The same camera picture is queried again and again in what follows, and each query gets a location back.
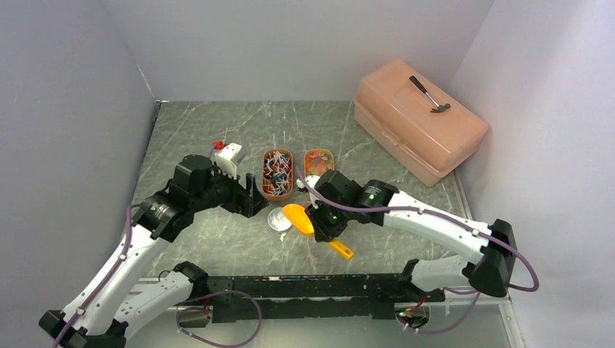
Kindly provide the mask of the yellow plastic scoop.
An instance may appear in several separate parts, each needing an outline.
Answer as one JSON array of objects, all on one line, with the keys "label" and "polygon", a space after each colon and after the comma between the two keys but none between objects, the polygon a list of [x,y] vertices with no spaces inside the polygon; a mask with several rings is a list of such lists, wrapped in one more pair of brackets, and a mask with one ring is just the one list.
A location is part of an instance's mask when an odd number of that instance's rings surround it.
[{"label": "yellow plastic scoop", "polygon": [[[282,212],[286,219],[303,235],[306,237],[314,237],[315,229],[313,223],[310,221],[306,208],[299,204],[287,204],[282,208]],[[346,260],[351,260],[354,256],[354,252],[343,244],[339,239],[333,239],[327,241],[327,244],[331,249],[337,252],[340,256]]]}]

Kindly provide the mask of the pink oval lollipop tray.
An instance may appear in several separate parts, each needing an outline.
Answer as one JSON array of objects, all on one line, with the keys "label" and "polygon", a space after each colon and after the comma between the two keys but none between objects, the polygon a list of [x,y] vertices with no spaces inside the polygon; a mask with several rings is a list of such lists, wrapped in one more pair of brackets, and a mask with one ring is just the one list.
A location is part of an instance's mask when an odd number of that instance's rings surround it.
[{"label": "pink oval lollipop tray", "polygon": [[261,189],[273,202],[289,199],[294,190],[294,160],[287,149],[270,149],[263,155]]}]

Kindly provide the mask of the yellow oval gummy tray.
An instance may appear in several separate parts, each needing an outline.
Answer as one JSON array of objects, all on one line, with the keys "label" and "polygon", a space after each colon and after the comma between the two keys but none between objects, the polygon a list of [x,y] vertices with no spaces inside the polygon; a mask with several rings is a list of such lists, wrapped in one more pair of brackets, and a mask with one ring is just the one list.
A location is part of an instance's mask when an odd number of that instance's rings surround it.
[{"label": "yellow oval gummy tray", "polygon": [[304,175],[321,176],[335,169],[334,155],[328,149],[310,149],[304,156]]}]

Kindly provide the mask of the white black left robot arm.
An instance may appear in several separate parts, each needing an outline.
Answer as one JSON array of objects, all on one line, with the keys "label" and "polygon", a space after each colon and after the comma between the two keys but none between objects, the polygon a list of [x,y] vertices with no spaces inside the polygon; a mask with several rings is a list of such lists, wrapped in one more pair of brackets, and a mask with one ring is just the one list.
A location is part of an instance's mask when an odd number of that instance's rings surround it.
[{"label": "white black left robot arm", "polygon": [[124,347],[167,308],[182,302],[197,305],[210,295],[207,273],[181,262],[161,281],[131,296],[146,269],[194,216],[221,207],[250,218],[267,204],[254,175],[239,177],[232,159],[185,156],[164,189],[128,208],[124,237],[87,287],[63,309],[47,311],[40,327],[55,347]]}]

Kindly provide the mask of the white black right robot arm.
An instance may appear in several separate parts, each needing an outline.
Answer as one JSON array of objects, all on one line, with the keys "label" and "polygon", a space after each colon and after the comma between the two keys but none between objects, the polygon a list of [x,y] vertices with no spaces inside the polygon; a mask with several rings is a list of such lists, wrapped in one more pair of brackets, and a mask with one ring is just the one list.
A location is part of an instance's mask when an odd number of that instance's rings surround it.
[{"label": "white black right robot arm", "polygon": [[409,231],[454,253],[438,260],[411,260],[400,276],[400,293],[416,301],[430,291],[470,286],[491,297],[512,287],[516,241],[512,225],[483,223],[420,202],[392,184],[372,179],[360,185],[338,170],[299,177],[310,195],[305,213],[318,242],[333,242],[355,221]]}]

